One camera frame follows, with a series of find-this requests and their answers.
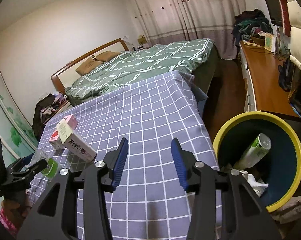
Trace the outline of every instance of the wooden headboard frame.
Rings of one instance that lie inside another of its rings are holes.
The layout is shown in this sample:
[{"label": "wooden headboard frame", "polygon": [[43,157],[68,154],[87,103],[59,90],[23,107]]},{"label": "wooden headboard frame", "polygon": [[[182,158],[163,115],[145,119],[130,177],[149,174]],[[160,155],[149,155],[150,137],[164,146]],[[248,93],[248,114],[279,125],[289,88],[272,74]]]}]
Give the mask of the wooden headboard frame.
[{"label": "wooden headboard frame", "polygon": [[69,62],[66,66],[64,66],[63,68],[61,68],[60,70],[58,70],[57,72],[55,72],[53,75],[51,75],[51,79],[52,79],[52,83],[54,84],[54,87],[57,91],[62,92],[65,95],[65,87],[63,85],[63,83],[60,81],[58,75],[60,75],[61,73],[65,72],[66,70],[68,70],[70,67],[72,67],[73,65],[75,65],[76,63],[80,62],[81,60],[93,55],[94,53],[107,48],[108,46],[111,46],[117,42],[120,42],[123,46],[123,48],[126,51],[129,51],[126,43],[122,40],[122,39],[117,39],[111,42],[108,42],[104,45],[99,46],[96,49],[91,50],[90,52],[87,52],[86,54],[80,56],[79,58]]}]

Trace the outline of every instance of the green bedspread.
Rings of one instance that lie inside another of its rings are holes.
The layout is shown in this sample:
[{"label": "green bedspread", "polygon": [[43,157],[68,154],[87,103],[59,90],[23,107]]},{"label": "green bedspread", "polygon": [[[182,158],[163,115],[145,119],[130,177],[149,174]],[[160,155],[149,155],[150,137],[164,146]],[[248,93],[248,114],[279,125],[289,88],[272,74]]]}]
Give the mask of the green bedspread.
[{"label": "green bedspread", "polygon": [[208,59],[212,46],[211,39],[199,39],[157,44],[137,52],[126,51],[77,79],[70,87],[65,87],[65,92],[71,104],[76,106],[172,70],[191,73]]}]

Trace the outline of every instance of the pink box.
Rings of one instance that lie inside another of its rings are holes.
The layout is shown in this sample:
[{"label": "pink box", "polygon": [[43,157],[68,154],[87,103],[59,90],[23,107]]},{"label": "pink box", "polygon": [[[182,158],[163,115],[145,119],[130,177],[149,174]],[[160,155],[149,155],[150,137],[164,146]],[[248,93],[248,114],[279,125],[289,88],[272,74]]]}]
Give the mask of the pink box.
[{"label": "pink box", "polygon": [[[78,125],[78,121],[76,120],[75,116],[73,114],[67,115],[63,118],[66,123],[73,129]],[[49,138],[48,142],[56,149],[56,150],[63,150],[65,149],[65,146],[61,143],[58,131],[55,130],[52,136]]]}]

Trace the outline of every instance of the brown pillow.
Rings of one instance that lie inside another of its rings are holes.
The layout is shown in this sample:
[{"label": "brown pillow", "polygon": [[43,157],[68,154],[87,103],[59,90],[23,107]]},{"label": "brown pillow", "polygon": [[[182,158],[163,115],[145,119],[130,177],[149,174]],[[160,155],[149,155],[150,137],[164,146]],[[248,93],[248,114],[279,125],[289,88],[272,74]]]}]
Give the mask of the brown pillow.
[{"label": "brown pillow", "polygon": [[103,64],[102,61],[95,61],[91,57],[84,61],[77,69],[76,72],[81,76],[88,74],[90,71]]},{"label": "brown pillow", "polygon": [[103,53],[100,53],[99,55],[96,56],[96,59],[99,61],[107,62],[113,59],[114,57],[117,57],[120,52],[111,52],[110,50],[105,51]]}]

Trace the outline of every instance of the wooden floor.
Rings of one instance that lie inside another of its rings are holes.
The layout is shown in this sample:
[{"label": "wooden floor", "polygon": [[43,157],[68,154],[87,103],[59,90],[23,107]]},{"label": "wooden floor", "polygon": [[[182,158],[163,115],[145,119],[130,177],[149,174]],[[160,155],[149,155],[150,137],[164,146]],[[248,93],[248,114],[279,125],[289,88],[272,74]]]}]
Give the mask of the wooden floor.
[{"label": "wooden floor", "polygon": [[203,116],[212,142],[229,119],[244,112],[245,99],[240,66],[234,60],[220,60],[220,75],[212,79]]}]

